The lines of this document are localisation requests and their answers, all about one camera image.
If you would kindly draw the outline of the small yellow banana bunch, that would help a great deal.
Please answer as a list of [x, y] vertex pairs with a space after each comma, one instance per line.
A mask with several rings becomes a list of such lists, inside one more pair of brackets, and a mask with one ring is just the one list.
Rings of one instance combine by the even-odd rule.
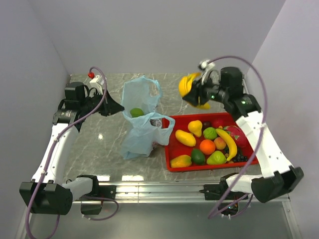
[[[184, 96], [186, 96], [190, 92], [193, 81], [197, 77], [200, 77], [200, 76], [201, 76], [201, 73], [196, 72], [196, 73], [190, 73], [187, 76], [182, 77], [182, 79], [178, 85], [179, 94], [182, 97], [182, 99]], [[204, 105], [198, 105], [198, 106], [194, 106], [189, 102], [187, 102], [187, 103], [189, 105], [191, 105], [193, 108], [197, 108], [200, 110], [209, 110], [210, 109], [209, 103], [205, 103]]]

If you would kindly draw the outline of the green round fruit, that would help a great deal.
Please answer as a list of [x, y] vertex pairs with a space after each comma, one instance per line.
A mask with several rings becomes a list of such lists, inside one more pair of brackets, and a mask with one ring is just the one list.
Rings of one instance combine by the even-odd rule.
[[137, 117], [140, 117], [140, 116], [144, 116], [144, 111], [140, 108], [133, 108], [130, 110], [130, 114], [132, 116], [132, 118], [137, 118]]

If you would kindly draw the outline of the light blue plastic bag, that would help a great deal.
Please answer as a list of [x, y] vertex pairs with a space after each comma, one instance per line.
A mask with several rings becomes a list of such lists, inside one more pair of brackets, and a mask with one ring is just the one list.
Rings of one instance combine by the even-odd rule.
[[[128, 122], [128, 130], [122, 142], [120, 154], [124, 159], [148, 157], [155, 145], [168, 145], [175, 120], [157, 112], [162, 89], [157, 80], [145, 76], [124, 83], [121, 104]], [[132, 118], [130, 110], [140, 108], [144, 116]], [[161, 119], [162, 128], [152, 126], [150, 119]]]

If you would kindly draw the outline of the yellow mango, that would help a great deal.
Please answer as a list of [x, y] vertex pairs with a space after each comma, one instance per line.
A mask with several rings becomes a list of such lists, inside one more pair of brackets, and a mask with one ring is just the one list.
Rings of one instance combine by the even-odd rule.
[[196, 139], [193, 134], [178, 129], [175, 132], [175, 138], [178, 142], [182, 143], [185, 146], [194, 147], [196, 145]]

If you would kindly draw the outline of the dark red grape bunch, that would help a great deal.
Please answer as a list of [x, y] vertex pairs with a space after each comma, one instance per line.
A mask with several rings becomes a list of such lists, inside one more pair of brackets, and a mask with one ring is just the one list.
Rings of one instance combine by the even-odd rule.
[[150, 119], [150, 124], [152, 126], [162, 128], [162, 120], [161, 119]]

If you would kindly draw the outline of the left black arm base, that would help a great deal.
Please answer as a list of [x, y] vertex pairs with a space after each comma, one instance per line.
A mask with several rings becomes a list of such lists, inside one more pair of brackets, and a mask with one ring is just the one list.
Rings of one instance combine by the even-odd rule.
[[116, 189], [116, 185], [99, 186], [97, 194], [86, 194], [75, 201], [75, 203], [80, 203], [82, 215], [99, 215], [105, 203], [113, 203], [115, 201]]

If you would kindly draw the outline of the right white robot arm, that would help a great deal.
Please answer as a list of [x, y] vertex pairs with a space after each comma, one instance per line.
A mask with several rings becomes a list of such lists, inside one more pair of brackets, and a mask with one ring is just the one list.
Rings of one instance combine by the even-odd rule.
[[227, 175], [221, 179], [220, 195], [232, 198], [237, 192], [253, 194], [266, 203], [292, 192], [304, 172], [294, 167], [280, 150], [265, 122], [266, 111], [261, 109], [253, 95], [244, 92], [243, 74], [239, 68], [222, 68], [218, 83], [212, 80], [213, 70], [184, 76], [178, 86], [183, 100], [199, 107], [208, 101], [217, 101], [232, 116], [254, 149], [253, 157], [258, 159], [261, 174]]

